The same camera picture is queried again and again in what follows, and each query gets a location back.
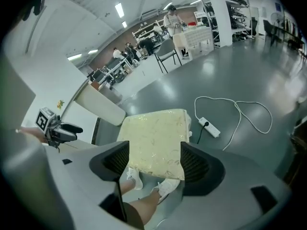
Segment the ceiling light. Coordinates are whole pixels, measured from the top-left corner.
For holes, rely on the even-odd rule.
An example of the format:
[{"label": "ceiling light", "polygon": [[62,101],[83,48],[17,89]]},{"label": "ceiling light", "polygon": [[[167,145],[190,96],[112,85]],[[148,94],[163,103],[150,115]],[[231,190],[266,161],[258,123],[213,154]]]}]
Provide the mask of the ceiling light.
[{"label": "ceiling light", "polygon": [[123,11],[123,7],[121,6],[121,3],[116,4],[115,8],[117,10],[117,13],[118,13],[119,17],[120,18],[123,17],[124,16],[124,11]]},{"label": "ceiling light", "polygon": [[78,54],[78,55],[75,55],[75,56],[71,56],[71,57],[68,57],[67,59],[68,60],[73,60],[73,59],[76,59],[76,58],[80,58],[82,54]]},{"label": "ceiling light", "polygon": [[168,7],[169,5],[171,5],[172,3],[173,3],[173,2],[170,2],[168,5],[166,5],[165,8],[164,8],[163,10],[166,10],[167,7]]},{"label": "ceiling light", "polygon": [[96,53],[97,51],[98,51],[98,49],[93,49],[90,52],[88,52],[88,54],[90,55],[90,54]]},{"label": "ceiling light", "polygon": [[194,4],[194,3],[197,3],[197,2],[200,2],[201,0],[197,0],[197,1],[195,1],[195,2],[192,2],[192,3],[190,3],[190,5],[192,5],[192,4]]}]

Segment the white sneaker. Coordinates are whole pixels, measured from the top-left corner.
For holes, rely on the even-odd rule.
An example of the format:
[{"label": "white sneaker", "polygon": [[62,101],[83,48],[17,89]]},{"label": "white sneaker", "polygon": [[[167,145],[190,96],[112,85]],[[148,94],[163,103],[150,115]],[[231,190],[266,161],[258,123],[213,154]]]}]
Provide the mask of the white sneaker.
[{"label": "white sneaker", "polygon": [[127,180],[128,179],[133,179],[135,181],[135,190],[141,190],[143,188],[143,182],[141,181],[139,172],[136,169],[128,169]]},{"label": "white sneaker", "polygon": [[159,199],[158,204],[160,204],[171,192],[173,192],[179,185],[180,180],[175,179],[165,179],[161,184],[158,183],[158,186],[155,186],[152,191],[157,188],[161,198]]}]

